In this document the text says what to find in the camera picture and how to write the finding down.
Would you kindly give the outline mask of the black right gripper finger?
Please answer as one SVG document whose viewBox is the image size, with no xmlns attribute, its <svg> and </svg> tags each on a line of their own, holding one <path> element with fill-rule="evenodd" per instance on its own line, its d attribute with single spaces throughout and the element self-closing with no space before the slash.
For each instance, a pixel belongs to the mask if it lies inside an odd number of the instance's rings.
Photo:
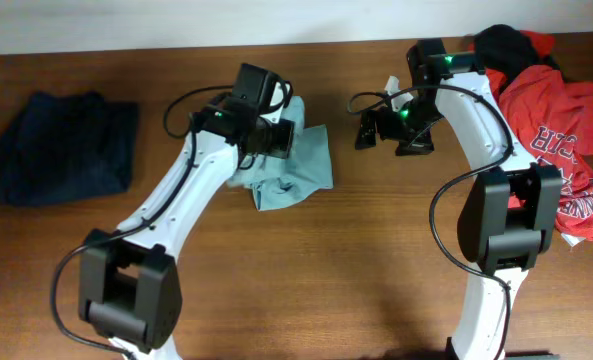
<svg viewBox="0 0 593 360">
<path fill-rule="evenodd" d="M 364 150 L 376 146 L 376 112 L 369 110 L 361 114 L 360 125 L 355 140 L 355 149 Z"/>
<path fill-rule="evenodd" d="M 396 156 L 416 156 L 416 155 L 428 155 L 434 151 L 434 145 L 432 142 L 406 142 L 401 141 L 396 150 Z"/>
</svg>

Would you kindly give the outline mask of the light blue-grey t-shirt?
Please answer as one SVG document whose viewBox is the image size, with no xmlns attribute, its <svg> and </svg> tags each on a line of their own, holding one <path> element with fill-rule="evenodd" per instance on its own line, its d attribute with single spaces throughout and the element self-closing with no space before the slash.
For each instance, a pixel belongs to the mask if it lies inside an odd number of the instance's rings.
<svg viewBox="0 0 593 360">
<path fill-rule="evenodd" d="M 288 157 L 259 155 L 245 160 L 244 168 L 226 181 L 230 188 L 248 189 L 259 211 L 287 208 L 334 187 L 327 127 L 305 126 L 305 103 L 299 96 L 292 98 L 282 118 L 295 125 Z"/>
</svg>

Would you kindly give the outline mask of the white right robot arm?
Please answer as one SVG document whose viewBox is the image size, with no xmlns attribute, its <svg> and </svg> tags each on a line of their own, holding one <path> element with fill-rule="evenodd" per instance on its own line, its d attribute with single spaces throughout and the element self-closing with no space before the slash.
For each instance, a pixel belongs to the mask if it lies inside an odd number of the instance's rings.
<svg viewBox="0 0 593 360">
<path fill-rule="evenodd" d="M 481 59 L 473 52 L 449 54 L 441 39 L 416 42 L 406 55 L 412 85 L 390 77 L 377 102 L 359 111 L 355 147 L 393 140 L 399 156 L 433 151 L 431 128 L 445 119 L 467 158 L 470 171 L 445 183 L 433 196 L 429 226 L 437 230 L 436 207 L 453 186 L 473 182 L 457 222 L 459 261 L 467 272 L 459 323 L 448 337 L 448 359 L 504 359 L 517 292 L 537 258 L 551 245 L 563 179 L 541 165 L 520 143 L 493 97 Z"/>
</svg>

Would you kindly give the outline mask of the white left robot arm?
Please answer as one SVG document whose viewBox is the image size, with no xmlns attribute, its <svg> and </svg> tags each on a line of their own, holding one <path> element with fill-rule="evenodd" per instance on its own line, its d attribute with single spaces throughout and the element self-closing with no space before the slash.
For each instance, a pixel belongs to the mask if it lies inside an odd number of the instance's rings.
<svg viewBox="0 0 593 360">
<path fill-rule="evenodd" d="M 267 114 L 209 105 L 192 115 L 182 151 L 141 207 L 108 233 L 95 229 L 80 258 L 78 314 L 124 359 L 176 359 L 182 294 L 178 257 L 223 183 L 254 155 L 278 160 L 302 129 L 294 101 Z"/>
</svg>

